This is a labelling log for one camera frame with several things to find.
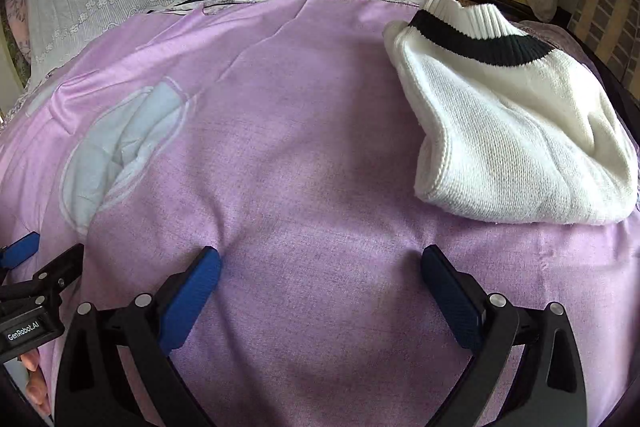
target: knitted garment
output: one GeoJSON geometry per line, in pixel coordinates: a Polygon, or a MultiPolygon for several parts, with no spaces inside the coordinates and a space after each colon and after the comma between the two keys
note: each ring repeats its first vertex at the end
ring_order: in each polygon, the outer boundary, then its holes
{"type": "Polygon", "coordinates": [[[496,223],[616,223],[638,160],[593,74],[493,5],[425,0],[385,47],[426,137],[415,194],[496,223]]]}

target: metal screw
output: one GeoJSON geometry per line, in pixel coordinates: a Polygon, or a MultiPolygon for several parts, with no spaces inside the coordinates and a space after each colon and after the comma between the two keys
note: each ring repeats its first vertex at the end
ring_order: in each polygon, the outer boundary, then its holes
{"type": "Polygon", "coordinates": [[[141,293],[136,297],[135,303],[138,308],[145,308],[146,306],[149,306],[149,304],[151,304],[152,300],[153,297],[148,293],[141,293]]]}
{"type": "Polygon", "coordinates": [[[549,306],[549,309],[553,314],[556,314],[556,315],[562,315],[564,313],[564,308],[562,307],[562,304],[560,304],[559,302],[552,302],[551,305],[549,306]]]}
{"type": "Polygon", "coordinates": [[[86,315],[91,311],[91,302],[83,302],[78,306],[78,313],[80,315],[86,315]]]}
{"type": "Polygon", "coordinates": [[[489,295],[489,302],[491,302],[491,304],[496,308],[504,308],[507,304],[507,297],[501,293],[492,293],[489,295]]]}

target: blue gripper pad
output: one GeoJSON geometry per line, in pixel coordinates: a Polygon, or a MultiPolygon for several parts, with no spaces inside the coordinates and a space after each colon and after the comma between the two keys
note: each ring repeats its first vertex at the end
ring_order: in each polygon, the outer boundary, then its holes
{"type": "Polygon", "coordinates": [[[40,234],[31,232],[0,253],[0,267],[12,270],[38,251],[40,234]]]}
{"type": "Polygon", "coordinates": [[[206,247],[205,250],[160,318],[158,343],[166,356],[184,344],[204,304],[218,286],[222,269],[220,254],[215,248],[206,247]]]}
{"type": "Polygon", "coordinates": [[[458,344],[480,351],[482,317],[456,279],[455,268],[435,245],[422,252],[420,271],[458,344]]]}

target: purple fabric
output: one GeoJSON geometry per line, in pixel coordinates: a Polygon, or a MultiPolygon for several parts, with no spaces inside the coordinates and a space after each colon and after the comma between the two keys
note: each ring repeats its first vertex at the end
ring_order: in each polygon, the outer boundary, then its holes
{"type": "MultiPolygon", "coordinates": [[[[565,304],[598,425],[632,357],[640,212],[606,227],[492,225],[415,198],[424,136],[382,41],[387,22],[414,12],[271,0],[136,16],[105,33],[0,135],[0,239],[42,234],[17,278],[85,241],[68,319],[84,300],[118,307],[156,290],[211,245],[223,255],[219,289],[172,359],[217,425],[417,426],[469,356],[420,280],[419,253],[436,243],[516,305],[565,304]],[[83,237],[60,211],[69,155],[108,108],[168,79],[188,101],[184,121],[83,237]]],[[[62,345],[41,348],[51,387],[62,345]]]]}

